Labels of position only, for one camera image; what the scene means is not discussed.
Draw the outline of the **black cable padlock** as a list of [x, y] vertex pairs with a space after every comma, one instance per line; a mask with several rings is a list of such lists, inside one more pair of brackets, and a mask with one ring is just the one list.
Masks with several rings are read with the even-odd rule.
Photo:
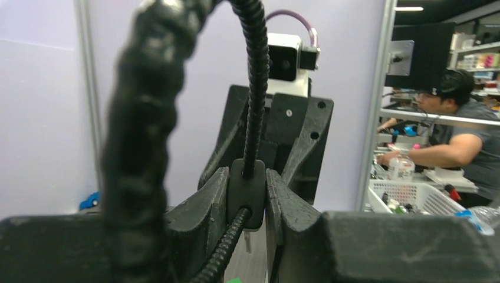
[[[163, 180], [167, 140], [177, 120], [175, 99], [185, 62], [217, 1], [144, 1], [117, 64], [117, 80], [101, 157], [101, 211], [112, 282], [167, 282], [171, 242]], [[244, 155], [227, 178], [229, 226], [189, 282], [216, 282], [244, 229], [262, 224], [265, 165], [258, 160], [268, 88], [269, 47], [261, 1], [232, 1], [248, 55]]]

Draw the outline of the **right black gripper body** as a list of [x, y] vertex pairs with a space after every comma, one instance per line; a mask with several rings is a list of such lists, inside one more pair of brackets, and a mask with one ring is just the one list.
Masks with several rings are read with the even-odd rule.
[[[248, 88], [229, 88], [215, 148], [198, 182], [201, 188], [219, 167], [229, 167], [244, 153]], [[258, 159], [278, 172], [285, 184], [314, 203], [334, 102], [327, 98], [268, 94]]]

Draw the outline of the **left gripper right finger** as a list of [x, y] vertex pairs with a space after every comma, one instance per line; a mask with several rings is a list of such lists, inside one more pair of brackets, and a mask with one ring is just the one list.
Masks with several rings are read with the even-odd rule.
[[270, 282], [499, 281], [499, 236], [464, 218], [319, 212], [266, 178]]

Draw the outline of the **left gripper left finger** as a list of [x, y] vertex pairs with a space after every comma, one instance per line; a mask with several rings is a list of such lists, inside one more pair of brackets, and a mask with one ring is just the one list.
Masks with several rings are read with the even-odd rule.
[[[227, 167], [165, 214], [167, 282], [188, 282], [222, 236]], [[109, 282], [100, 214], [18, 216], [1, 222], [2, 282]]]

